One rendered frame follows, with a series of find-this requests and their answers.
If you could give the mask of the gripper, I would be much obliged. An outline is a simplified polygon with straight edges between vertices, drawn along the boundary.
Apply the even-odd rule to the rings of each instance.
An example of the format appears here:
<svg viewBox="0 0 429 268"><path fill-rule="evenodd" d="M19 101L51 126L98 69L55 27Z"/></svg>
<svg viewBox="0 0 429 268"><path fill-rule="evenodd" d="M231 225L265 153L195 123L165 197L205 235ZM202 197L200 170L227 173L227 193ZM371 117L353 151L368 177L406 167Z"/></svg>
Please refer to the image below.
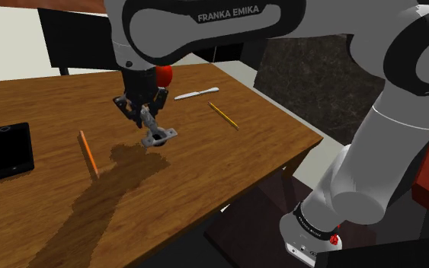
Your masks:
<svg viewBox="0 0 429 268"><path fill-rule="evenodd" d="M150 114L156 117L165 105L168 89L158 87L155 67L142 71L121 69L121 73L124 95L115 97L113 102L128 120L132 120L141 129L142 119L139 106L148 104Z"/></svg>

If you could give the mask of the grey metal hinge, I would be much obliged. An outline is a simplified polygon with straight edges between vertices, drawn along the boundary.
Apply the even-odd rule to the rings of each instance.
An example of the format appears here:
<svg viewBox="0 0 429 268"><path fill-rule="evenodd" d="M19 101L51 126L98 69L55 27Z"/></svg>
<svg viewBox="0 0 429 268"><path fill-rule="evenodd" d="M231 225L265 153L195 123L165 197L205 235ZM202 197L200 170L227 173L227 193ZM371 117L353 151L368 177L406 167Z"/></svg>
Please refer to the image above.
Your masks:
<svg viewBox="0 0 429 268"><path fill-rule="evenodd" d="M146 147L158 147L164 145L169 139L173 139L178 133L173 129L163 129L159 127L155 118L149 112L149 108L142 106L140 111L140 118L144 125L148 128L146 137L141 140L142 144Z"/></svg>

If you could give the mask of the red apple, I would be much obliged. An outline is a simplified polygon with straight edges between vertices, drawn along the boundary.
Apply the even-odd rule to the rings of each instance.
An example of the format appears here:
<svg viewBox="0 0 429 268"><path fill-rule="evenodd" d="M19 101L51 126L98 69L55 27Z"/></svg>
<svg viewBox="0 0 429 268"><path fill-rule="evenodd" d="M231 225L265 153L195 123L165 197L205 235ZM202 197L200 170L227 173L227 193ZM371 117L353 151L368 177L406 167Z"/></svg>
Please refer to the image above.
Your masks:
<svg viewBox="0 0 429 268"><path fill-rule="evenodd" d="M156 66L156 83L158 87L168 87L173 78L173 71L170 65Z"/></svg>

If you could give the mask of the white knife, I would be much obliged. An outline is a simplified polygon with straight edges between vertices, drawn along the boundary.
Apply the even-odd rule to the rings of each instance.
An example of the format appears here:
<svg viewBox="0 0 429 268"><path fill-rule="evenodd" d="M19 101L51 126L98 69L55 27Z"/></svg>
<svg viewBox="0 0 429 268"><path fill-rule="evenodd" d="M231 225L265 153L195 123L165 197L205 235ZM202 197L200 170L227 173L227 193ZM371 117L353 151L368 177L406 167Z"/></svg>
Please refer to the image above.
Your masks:
<svg viewBox="0 0 429 268"><path fill-rule="evenodd" d="M185 98L195 97L197 95L208 94L208 93L213 93L213 92L217 92L217 91L219 91L218 87L209 88L209 89L206 89L204 91L193 91L193 92L189 92L186 94L178 95L178 96L174 97L174 100L178 101L178 100L182 100Z"/></svg>

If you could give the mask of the orange pencil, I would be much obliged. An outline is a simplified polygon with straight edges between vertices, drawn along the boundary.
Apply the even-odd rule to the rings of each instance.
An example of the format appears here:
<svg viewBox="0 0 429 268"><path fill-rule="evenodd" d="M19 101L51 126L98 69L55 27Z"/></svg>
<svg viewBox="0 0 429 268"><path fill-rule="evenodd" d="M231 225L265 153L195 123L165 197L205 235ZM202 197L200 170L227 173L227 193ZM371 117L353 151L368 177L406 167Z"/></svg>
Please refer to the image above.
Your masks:
<svg viewBox="0 0 429 268"><path fill-rule="evenodd" d="M89 147L89 145L88 145L88 142L87 142L87 140L86 140L86 138L85 138L85 134L84 134L84 132L82 131L82 130L80 130L79 131L79 137L80 137L80 140L81 140L81 145L82 145L82 147L83 147L83 149L82 149L82 151L86 154L86 156L87 156L87 163L88 164L90 164L90 170L91 171L93 171L93 173L94 173L94 176L96 177L96 178L99 178L100 177L100 174L99 174L99 171L98 171L98 168L97 168L97 165L96 165L96 163L95 163L95 161L94 161L94 157L93 157L93 155L92 155L92 153L91 153L91 149L90 149L90 147Z"/></svg>

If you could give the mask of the yellow pencil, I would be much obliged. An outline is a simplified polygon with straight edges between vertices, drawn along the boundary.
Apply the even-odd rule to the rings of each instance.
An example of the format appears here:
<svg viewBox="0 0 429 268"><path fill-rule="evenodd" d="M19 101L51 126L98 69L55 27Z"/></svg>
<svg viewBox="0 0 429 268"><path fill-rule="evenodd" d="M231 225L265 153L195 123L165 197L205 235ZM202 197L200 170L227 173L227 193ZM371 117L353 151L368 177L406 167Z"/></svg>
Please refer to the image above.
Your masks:
<svg viewBox="0 0 429 268"><path fill-rule="evenodd" d="M225 115L218 107L216 107L214 104L212 104L209 101L207 104L210 106L212 110L214 110L218 115L220 115L227 123L229 123L230 126L232 126L233 128L239 131L239 126L233 120L231 120L227 115Z"/></svg>

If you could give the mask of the wooden table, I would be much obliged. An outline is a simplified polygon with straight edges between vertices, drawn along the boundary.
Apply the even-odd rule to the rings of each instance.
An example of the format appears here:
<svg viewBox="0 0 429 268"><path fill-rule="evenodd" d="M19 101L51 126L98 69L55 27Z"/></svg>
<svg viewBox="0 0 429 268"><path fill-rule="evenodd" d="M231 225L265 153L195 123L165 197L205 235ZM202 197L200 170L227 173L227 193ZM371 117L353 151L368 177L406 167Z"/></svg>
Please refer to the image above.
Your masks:
<svg viewBox="0 0 429 268"><path fill-rule="evenodd" d="M174 100L213 87L219 91ZM0 181L0 268L138 264L269 174L292 174L294 160L321 140L215 65L200 64L174 67L157 117L178 135L143 148L145 132L113 103L122 92L119 72L0 81L0 126L27 122L34 152L30 173Z"/></svg>

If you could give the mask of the black table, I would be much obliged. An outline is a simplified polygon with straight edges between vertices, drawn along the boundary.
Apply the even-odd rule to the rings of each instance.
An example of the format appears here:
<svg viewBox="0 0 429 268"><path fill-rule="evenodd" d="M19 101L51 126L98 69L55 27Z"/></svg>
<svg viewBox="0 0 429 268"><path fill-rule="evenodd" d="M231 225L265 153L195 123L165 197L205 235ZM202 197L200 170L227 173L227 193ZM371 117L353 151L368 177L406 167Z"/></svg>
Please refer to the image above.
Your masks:
<svg viewBox="0 0 429 268"><path fill-rule="evenodd" d="M37 11L50 64L62 75L67 75L69 68L119 69L106 17L45 8ZM254 40L202 49L194 55L208 62L238 60L257 70L266 47L266 40Z"/></svg>

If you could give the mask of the black tablet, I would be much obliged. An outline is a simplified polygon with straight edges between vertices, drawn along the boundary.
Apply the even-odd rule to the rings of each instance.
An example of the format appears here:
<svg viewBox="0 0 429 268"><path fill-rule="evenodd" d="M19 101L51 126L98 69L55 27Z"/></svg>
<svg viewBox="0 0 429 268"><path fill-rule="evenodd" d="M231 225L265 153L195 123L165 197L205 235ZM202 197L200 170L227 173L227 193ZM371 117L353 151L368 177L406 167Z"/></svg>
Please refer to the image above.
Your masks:
<svg viewBox="0 0 429 268"><path fill-rule="evenodd" d="M34 157L27 122L0 126L0 180L34 169Z"/></svg>

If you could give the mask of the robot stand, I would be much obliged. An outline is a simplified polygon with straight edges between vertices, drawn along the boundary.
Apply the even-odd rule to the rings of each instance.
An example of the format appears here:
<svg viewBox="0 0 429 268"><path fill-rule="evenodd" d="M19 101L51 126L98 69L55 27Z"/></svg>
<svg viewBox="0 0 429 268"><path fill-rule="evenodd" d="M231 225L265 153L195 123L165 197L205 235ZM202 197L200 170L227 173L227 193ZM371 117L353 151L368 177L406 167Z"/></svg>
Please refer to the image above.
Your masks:
<svg viewBox="0 0 429 268"><path fill-rule="evenodd" d="M287 252L279 230L311 191L295 177L269 177L232 202L205 237L234 268L313 268Z"/></svg>

